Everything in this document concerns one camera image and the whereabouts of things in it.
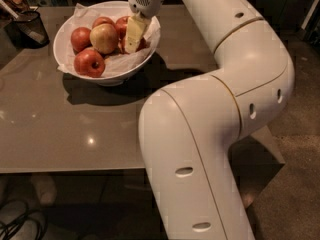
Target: gray tabletop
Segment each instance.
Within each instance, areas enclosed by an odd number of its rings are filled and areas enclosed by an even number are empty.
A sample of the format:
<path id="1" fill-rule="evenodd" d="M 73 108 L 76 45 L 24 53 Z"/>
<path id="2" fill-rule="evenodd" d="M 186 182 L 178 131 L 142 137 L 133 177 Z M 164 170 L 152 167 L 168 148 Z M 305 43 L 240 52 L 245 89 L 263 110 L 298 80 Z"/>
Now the gray tabletop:
<path id="1" fill-rule="evenodd" d="M 121 86 L 102 87 L 57 70 L 53 40 L 72 7 L 39 8 L 50 36 L 0 69 L 0 173 L 143 168 L 138 117 L 162 86 L 216 64 L 183 5 L 163 6 L 149 63 Z"/>

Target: cup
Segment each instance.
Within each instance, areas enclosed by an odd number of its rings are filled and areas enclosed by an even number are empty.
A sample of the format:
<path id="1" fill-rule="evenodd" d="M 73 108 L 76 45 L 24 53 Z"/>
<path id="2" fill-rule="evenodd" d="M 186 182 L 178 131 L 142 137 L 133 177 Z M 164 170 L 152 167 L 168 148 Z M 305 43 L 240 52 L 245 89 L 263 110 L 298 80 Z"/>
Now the cup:
<path id="1" fill-rule="evenodd" d="M 19 30 L 23 47 L 41 48 L 50 42 L 39 12 L 25 11 L 13 23 Z"/>

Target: tiled floor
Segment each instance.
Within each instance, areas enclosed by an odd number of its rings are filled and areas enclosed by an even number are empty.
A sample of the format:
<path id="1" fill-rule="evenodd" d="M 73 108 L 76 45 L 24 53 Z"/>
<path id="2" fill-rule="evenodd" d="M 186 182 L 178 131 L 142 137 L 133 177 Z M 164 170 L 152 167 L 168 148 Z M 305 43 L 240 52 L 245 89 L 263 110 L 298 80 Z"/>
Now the tiled floor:
<path id="1" fill-rule="evenodd" d="M 320 56 L 295 35 L 282 39 L 295 63 L 295 90 L 269 128 L 286 164 L 248 214 L 257 240 L 315 240 L 320 235 Z M 43 209 L 49 219 L 45 240 L 76 240 L 90 233 L 100 239 L 167 239 L 143 170 L 53 177 L 58 196 L 54 206 Z M 8 193 L 40 208 L 29 175 L 11 175 Z M 0 218 L 14 216 L 22 209 L 17 207 L 0 210 Z M 14 239 L 31 239 L 30 232 Z M 85 239 L 97 239 L 94 235 Z"/>

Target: bowl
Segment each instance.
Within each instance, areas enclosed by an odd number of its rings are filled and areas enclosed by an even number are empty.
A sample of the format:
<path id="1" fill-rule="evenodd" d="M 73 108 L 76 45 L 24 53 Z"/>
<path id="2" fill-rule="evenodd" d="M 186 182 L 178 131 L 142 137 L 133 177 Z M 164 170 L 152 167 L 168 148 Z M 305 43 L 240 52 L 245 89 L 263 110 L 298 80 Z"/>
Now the bowl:
<path id="1" fill-rule="evenodd" d="M 104 73 L 99 78 L 79 75 L 74 67 L 73 61 L 75 52 L 73 51 L 70 37 L 77 27 L 92 28 L 93 21 L 99 16 L 108 16 L 114 21 L 126 15 L 132 15 L 128 2 L 112 1 L 98 3 L 89 7 L 77 5 L 75 12 L 57 32 L 53 42 L 53 53 L 58 63 L 58 69 L 64 73 L 71 74 L 103 86 L 120 85 L 136 74 L 151 58 L 156 51 L 160 40 L 160 24 L 156 17 L 152 18 L 151 24 L 145 34 L 148 48 L 130 55 L 112 56 L 110 62 L 106 63 Z"/>

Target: apple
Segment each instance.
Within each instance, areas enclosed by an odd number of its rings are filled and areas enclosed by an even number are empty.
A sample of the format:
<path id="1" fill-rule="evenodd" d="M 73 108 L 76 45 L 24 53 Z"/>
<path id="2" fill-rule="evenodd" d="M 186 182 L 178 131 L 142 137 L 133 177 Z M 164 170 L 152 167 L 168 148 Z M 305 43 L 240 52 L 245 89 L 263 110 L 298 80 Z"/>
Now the apple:
<path id="1" fill-rule="evenodd" d="M 78 27 L 71 33 L 71 45 L 73 50 L 81 52 L 84 48 L 91 45 L 90 41 L 91 30 L 86 27 Z"/>
<path id="2" fill-rule="evenodd" d="M 75 56 L 73 66 L 79 75 L 98 78 L 104 72 L 105 62 L 97 51 L 85 49 Z"/>
<path id="3" fill-rule="evenodd" d="M 126 53 L 126 54 L 127 54 L 127 52 L 126 52 L 126 50 L 125 50 L 125 47 L 126 47 L 126 39 L 123 38 L 123 39 L 120 41 L 120 49 L 121 49 L 122 53 Z M 136 52 L 138 52 L 138 51 L 140 51 L 140 50 L 142 50 L 142 49 L 144 49 L 144 48 L 147 48 L 147 41 L 146 41 L 146 39 L 143 37 L 143 38 L 141 39 L 141 41 L 140 41 L 140 44 L 139 44 Z"/>
<path id="4" fill-rule="evenodd" d="M 111 24 L 116 27 L 116 24 L 111 18 L 107 16 L 101 16 L 95 19 L 95 21 L 92 23 L 92 28 L 95 28 L 96 26 L 99 26 L 101 24 Z"/>
<path id="5" fill-rule="evenodd" d="M 102 54 L 112 53 L 118 47 L 118 33 L 111 24 L 101 24 L 91 30 L 92 46 Z"/>
<path id="6" fill-rule="evenodd" d="M 121 18 L 117 19 L 116 21 L 116 29 L 119 34 L 119 38 L 123 39 L 127 32 L 127 26 L 128 26 L 128 19 L 129 16 L 122 16 Z"/>

